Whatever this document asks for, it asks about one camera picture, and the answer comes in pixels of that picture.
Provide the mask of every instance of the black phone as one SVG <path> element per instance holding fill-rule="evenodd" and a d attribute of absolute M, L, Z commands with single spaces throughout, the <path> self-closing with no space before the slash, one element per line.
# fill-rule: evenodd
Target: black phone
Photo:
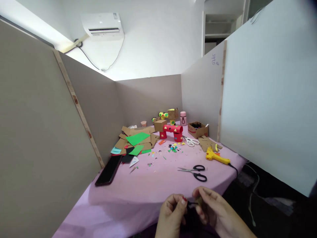
<path fill-rule="evenodd" d="M 112 156 L 109 159 L 106 167 L 103 169 L 103 171 L 101 172 L 99 178 L 97 179 L 95 183 L 96 187 L 109 185 L 112 183 L 113 178 L 115 177 L 119 164 L 121 162 L 121 158 L 122 158 L 122 155 L 116 155 L 116 156 Z"/>

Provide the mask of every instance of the white scissors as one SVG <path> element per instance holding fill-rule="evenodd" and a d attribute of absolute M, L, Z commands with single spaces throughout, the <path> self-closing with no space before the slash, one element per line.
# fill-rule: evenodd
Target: white scissors
<path fill-rule="evenodd" d="M 190 139 L 188 137 L 183 136 L 186 139 L 188 146 L 194 147 L 195 145 L 199 145 L 199 141 L 196 139 Z"/>

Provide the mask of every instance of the pink thermos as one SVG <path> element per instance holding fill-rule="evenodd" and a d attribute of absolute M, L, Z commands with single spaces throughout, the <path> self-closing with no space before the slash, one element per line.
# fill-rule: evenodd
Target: pink thermos
<path fill-rule="evenodd" d="M 187 126 L 186 112 L 181 112 L 180 118 L 181 118 L 181 126 Z"/>

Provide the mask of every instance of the pink tablecloth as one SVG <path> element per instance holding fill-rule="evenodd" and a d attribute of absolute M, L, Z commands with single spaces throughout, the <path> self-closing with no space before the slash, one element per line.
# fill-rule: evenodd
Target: pink tablecloth
<path fill-rule="evenodd" d="M 187 126 L 183 135 L 192 138 Z M 201 185 L 223 194 L 235 179 L 233 168 L 215 160 L 206 160 L 206 153 L 200 146 L 191 148 L 187 144 L 177 144 L 180 151 L 168 152 L 168 145 L 173 143 L 172 134 L 168 133 L 166 142 L 163 145 L 156 143 L 152 149 L 154 157 L 152 154 L 138 155 L 140 161 L 136 166 L 139 169 L 131 174 L 133 166 L 129 168 L 129 164 L 121 164 L 109 186 L 95 187 L 97 176 L 53 238 L 129 237 L 157 222 L 160 206 L 170 194 L 181 193 L 190 200 L 194 188 Z M 220 153 L 239 171 L 246 162 L 226 147 Z M 200 173 L 207 176 L 207 182 L 196 180 L 191 173 L 177 171 L 178 167 L 190 169 L 195 165 L 205 166 L 206 171 Z"/>

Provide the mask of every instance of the white paper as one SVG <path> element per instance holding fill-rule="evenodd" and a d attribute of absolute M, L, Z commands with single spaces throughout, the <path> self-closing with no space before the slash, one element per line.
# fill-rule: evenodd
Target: white paper
<path fill-rule="evenodd" d="M 137 162 L 139 162 L 139 159 L 135 156 L 133 157 L 132 161 L 131 161 L 131 164 L 130 164 L 130 167 L 134 164 L 136 164 Z"/>

